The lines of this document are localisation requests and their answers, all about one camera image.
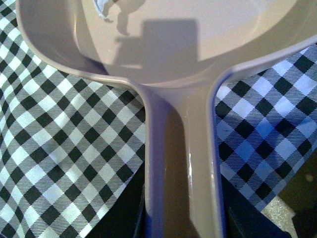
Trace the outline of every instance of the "checkered fabric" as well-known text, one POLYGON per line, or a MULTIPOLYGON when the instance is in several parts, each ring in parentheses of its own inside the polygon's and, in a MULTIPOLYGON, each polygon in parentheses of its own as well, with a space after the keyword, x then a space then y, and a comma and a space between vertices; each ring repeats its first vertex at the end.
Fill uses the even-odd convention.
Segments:
POLYGON ((14 1, 0 14, 0 233, 85 237, 144 161, 144 107, 133 91, 42 62, 14 1))
POLYGON ((262 210, 317 147, 317 45, 216 100, 221 173, 262 210))

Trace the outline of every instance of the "pan handle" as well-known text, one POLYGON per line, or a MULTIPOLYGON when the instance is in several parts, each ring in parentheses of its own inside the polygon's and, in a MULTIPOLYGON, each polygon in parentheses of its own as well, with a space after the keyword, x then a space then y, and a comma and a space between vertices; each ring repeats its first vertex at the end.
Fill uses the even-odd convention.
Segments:
POLYGON ((224 212, 208 87, 148 90, 146 237, 222 238, 224 212))

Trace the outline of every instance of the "black and white checkered cloth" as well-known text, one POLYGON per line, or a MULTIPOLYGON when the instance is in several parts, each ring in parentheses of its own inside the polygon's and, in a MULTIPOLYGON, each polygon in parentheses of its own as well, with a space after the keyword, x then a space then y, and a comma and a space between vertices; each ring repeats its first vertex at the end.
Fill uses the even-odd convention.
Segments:
MULTIPOLYGON (((145 110, 133 91, 42 62, 0 0, 0 236, 85 237, 144 161, 145 110)), ((222 86, 221 173, 259 210, 317 147, 317 45, 222 86)))
POLYGON ((57 71, 0 1, 0 232, 85 237, 144 161, 145 110, 133 91, 57 71))
POLYGON ((221 173, 262 210, 317 148, 317 45, 217 94, 221 173))

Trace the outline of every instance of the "white pan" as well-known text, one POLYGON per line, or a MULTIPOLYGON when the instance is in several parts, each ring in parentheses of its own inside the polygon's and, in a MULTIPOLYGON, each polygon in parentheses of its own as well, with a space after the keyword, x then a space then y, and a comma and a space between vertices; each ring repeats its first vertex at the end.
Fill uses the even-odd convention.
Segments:
POLYGON ((16 11, 42 60, 140 94, 146 237, 224 237, 216 92, 317 42, 317 0, 117 0, 107 20, 93 0, 18 0, 16 11))

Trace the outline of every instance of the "gingham tablecloth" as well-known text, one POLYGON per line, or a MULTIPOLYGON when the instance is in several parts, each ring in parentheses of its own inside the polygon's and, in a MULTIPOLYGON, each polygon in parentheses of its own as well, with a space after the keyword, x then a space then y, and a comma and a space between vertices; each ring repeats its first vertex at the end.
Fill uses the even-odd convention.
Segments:
MULTIPOLYGON (((0 0, 0 233, 85 237, 144 161, 133 91, 60 72, 35 56, 0 0)), ((259 210, 317 147, 317 45, 221 87, 221 173, 259 210)))

